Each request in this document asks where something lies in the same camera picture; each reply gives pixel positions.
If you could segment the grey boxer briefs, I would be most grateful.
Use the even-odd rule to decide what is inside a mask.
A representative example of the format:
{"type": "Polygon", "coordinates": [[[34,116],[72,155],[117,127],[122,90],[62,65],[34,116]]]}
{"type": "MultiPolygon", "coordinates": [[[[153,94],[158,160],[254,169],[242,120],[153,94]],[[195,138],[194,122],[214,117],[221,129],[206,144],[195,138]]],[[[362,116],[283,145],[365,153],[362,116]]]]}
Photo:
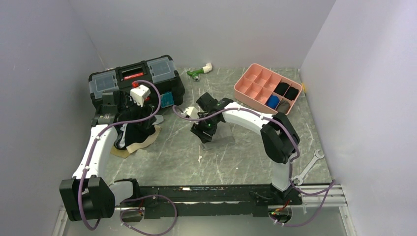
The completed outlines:
{"type": "Polygon", "coordinates": [[[217,125],[216,133],[213,135],[212,140],[205,144],[200,143],[200,147],[203,150],[219,148],[226,145],[234,144],[235,139],[232,133],[231,126],[228,123],[219,123],[217,125]]]}

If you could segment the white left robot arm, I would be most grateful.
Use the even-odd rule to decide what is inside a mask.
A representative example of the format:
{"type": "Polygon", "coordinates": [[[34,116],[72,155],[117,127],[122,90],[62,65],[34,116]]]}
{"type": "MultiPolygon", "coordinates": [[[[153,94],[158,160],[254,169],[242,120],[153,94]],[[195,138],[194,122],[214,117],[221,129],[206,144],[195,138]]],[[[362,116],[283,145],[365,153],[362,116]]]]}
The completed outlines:
{"type": "Polygon", "coordinates": [[[60,195],[70,221],[83,221],[113,216],[115,207],[121,203],[136,206],[141,201],[140,187],[136,179],[116,181],[108,186],[100,172],[105,169],[110,151],[118,137],[117,126],[152,121],[161,108],[159,93],[136,104],[124,91],[109,90],[96,98],[90,94],[95,117],[84,157],[71,179],[62,180],[60,195]]]}

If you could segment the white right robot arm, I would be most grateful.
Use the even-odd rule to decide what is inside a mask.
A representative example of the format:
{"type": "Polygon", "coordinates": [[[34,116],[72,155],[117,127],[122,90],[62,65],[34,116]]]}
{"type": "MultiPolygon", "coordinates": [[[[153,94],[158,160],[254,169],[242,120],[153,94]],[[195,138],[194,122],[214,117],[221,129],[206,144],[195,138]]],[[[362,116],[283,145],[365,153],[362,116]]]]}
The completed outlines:
{"type": "Polygon", "coordinates": [[[273,162],[271,198],[283,204],[292,191],[293,159],[299,157],[299,136],[284,113],[265,114],[223,98],[214,99],[205,93],[197,100],[199,108],[188,107],[182,112],[193,120],[191,132],[203,144],[213,140],[219,123],[232,123],[258,134],[267,157],[273,162]]]}

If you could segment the blue rolled underwear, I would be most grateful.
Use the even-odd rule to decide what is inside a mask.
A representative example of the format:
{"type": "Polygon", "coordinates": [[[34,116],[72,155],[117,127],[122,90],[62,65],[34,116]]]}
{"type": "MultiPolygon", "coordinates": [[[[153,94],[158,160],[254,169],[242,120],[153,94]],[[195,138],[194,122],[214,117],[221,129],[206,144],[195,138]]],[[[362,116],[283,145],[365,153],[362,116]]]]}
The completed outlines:
{"type": "Polygon", "coordinates": [[[280,102],[280,99],[278,96],[271,95],[266,102],[266,106],[275,110],[278,107],[279,102],[280,102]]]}

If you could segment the grey rolled underwear in tray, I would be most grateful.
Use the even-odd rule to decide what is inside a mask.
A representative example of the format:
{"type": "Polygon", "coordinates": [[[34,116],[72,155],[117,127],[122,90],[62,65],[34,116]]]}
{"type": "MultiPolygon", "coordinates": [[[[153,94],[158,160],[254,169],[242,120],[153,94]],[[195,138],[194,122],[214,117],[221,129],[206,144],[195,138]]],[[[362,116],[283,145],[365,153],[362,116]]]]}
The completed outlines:
{"type": "Polygon", "coordinates": [[[290,107],[291,107],[291,104],[288,101],[283,100],[282,102],[278,104],[276,111],[287,115],[290,110],[290,107]]]}

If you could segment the black rolled underwear left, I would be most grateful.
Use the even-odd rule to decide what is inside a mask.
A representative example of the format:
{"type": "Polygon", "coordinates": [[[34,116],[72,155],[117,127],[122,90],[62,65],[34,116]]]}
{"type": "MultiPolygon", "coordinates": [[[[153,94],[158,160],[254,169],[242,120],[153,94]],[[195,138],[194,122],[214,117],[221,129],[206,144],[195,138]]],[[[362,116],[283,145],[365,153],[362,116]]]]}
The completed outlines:
{"type": "Polygon", "coordinates": [[[289,87],[290,85],[288,83],[280,82],[275,88],[274,92],[281,96],[284,96],[289,87]]]}

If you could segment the black rolled underwear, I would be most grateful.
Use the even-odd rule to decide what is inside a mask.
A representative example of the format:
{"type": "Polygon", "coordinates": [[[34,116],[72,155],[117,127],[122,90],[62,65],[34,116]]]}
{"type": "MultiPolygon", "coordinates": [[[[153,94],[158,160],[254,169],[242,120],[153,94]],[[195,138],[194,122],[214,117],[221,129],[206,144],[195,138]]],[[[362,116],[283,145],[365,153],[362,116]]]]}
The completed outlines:
{"type": "Polygon", "coordinates": [[[290,85],[288,83],[280,82],[275,88],[274,92],[281,96],[284,96],[289,87],[290,85]]]}
{"type": "Polygon", "coordinates": [[[293,101],[297,98],[299,94],[299,89],[295,87],[289,87],[286,93],[284,94],[284,97],[290,101],[293,101]]]}

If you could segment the black rolled underwear right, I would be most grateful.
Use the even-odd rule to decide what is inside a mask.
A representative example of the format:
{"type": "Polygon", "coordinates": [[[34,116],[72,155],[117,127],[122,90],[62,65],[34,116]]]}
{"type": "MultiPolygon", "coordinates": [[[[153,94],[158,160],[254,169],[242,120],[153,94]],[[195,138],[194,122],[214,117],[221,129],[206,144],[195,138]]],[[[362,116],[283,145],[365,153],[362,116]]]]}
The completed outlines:
{"type": "Polygon", "coordinates": [[[289,87],[286,93],[284,94],[284,97],[290,101],[293,101],[297,98],[299,94],[299,89],[295,87],[289,87]]]}

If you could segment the black toolbox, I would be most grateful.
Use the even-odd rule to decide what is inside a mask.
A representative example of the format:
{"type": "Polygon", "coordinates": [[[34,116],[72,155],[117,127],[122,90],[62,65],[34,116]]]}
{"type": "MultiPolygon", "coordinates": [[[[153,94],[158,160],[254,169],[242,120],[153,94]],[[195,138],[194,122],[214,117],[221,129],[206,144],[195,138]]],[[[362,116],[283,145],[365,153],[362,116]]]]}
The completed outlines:
{"type": "Polygon", "coordinates": [[[156,86],[161,95],[161,108],[183,103],[183,82],[172,57],[163,55],[90,74],[88,82],[93,106],[98,108],[102,104],[102,94],[105,91],[119,89],[129,94],[132,83],[137,80],[149,81],[156,86]]]}

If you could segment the green white pipe fitting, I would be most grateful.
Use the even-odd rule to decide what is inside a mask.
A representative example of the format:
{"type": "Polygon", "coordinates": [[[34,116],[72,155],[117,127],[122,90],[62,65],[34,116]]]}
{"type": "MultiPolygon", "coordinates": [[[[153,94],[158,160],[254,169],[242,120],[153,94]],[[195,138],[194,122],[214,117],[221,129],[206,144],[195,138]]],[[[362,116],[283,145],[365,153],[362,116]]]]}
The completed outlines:
{"type": "Polygon", "coordinates": [[[212,69],[213,69],[212,64],[206,63],[206,65],[203,66],[202,68],[193,70],[193,71],[187,71],[186,74],[190,76],[194,82],[197,82],[200,80],[200,74],[207,74],[211,72],[212,69]]]}

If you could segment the pink divided organizer tray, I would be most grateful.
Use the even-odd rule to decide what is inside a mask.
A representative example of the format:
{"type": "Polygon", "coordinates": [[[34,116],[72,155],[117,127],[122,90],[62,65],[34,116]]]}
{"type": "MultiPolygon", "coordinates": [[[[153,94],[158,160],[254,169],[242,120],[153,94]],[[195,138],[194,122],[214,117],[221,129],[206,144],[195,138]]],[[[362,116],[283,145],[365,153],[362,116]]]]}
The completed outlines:
{"type": "Polygon", "coordinates": [[[256,111],[268,114],[278,113],[276,109],[273,110],[266,106],[266,102],[271,95],[278,96],[280,102],[286,100],[291,104],[289,114],[302,91],[303,87],[300,83],[256,63],[250,65],[234,85],[235,100],[256,111]],[[290,87],[299,89],[299,94],[295,100],[290,101],[274,92],[280,82],[288,83],[290,87]]]}

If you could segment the silver wrench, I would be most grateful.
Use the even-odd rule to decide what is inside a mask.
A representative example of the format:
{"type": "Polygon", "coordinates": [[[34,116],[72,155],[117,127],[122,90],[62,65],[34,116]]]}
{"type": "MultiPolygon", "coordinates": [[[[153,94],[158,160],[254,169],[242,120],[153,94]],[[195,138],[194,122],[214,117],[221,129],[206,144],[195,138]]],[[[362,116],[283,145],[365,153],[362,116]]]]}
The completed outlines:
{"type": "Polygon", "coordinates": [[[316,164],[318,160],[321,160],[324,158],[324,154],[321,149],[316,149],[314,151],[314,155],[310,162],[307,164],[307,166],[303,169],[303,171],[292,178],[292,181],[295,183],[295,185],[301,185],[304,182],[304,179],[306,175],[309,173],[309,171],[313,168],[313,166],[316,164]]]}

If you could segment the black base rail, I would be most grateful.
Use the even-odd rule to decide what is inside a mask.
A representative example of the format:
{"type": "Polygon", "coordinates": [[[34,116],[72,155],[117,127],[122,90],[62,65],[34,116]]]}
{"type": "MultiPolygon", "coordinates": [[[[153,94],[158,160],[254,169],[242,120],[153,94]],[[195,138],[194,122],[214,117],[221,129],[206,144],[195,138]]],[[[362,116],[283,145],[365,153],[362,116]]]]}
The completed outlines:
{"type": "Polygon", "coordinates": [[[279,191],[271,184],[141,186],[139,196],[120,207],[139,207],[145,219],[178,216],[251,215],[266,217],[274,207],[302,204],[294,188],[279,191]]]}

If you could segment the aluminium frame rail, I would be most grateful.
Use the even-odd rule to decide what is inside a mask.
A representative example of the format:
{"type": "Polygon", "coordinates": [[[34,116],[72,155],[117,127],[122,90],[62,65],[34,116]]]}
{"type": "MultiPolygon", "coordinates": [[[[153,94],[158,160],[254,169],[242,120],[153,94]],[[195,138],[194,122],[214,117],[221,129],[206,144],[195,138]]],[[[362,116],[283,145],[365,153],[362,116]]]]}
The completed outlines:
{"type": "MultiPolygon", "coordinates": [[[[290,210],[292,207],[315,207],[316,210],[320,210],[322,207],[338,207],[342,213],[347,211],[346,198],[340,185],[336,185],[334,183],[330,183],[329,186],[303,184],[295,185],[293,182],[292,187],[301,194],[302,204],[299,206],[292,205],[288,207],[274,207],[268,213],[268,216],[275,224],[281,225],[283,227],[290,227],[290,210]]],[[[117,208],[120,209],[121,214],[133,212],[145,218],[144,210],[140,209],[139,207],[120,207],[118,205],[115,207],[115,210],[117,208]]],[[[179,216],[175,213],[173,217],[178,218],[179,216]]],[[[53,234],[56,236],[62,235],[67,221],[70,220],[64,207],[64,209],[60,211],[53,234]]]]}

